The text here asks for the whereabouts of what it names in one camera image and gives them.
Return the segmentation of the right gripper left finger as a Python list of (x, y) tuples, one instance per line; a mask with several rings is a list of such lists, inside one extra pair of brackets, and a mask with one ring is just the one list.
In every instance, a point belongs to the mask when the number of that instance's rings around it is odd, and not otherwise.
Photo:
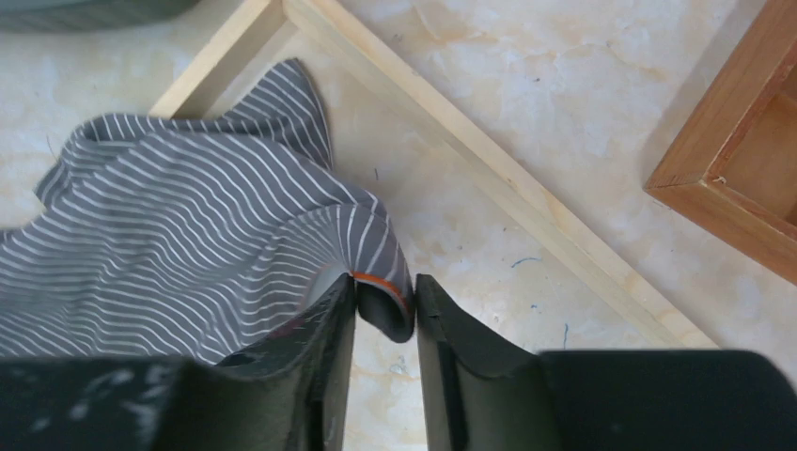
[(324, 450), (342, 442), (355, 313), (339, 277), (217, 365), (183, 357), (5, 358), (5, 450)]

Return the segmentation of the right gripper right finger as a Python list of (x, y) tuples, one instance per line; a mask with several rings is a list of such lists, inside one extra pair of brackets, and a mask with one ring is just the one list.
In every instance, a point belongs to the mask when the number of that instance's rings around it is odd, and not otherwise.
[(792, 450), (796, 393), (748, 350), (532, 353), (416, 278), (432, 450)]

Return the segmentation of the grey striped underwear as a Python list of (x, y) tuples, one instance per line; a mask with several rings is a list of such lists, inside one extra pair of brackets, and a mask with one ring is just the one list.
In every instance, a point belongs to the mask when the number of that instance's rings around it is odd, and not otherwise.
[(215, 119), (105, 114), (76, 127), (1, 234), (1, 353), (184, 355), (216, 364), (309, 309), (325, 279), (374, 288), (361, 316), (414, 332), (383, 202), (339, 179), (295, 58)]

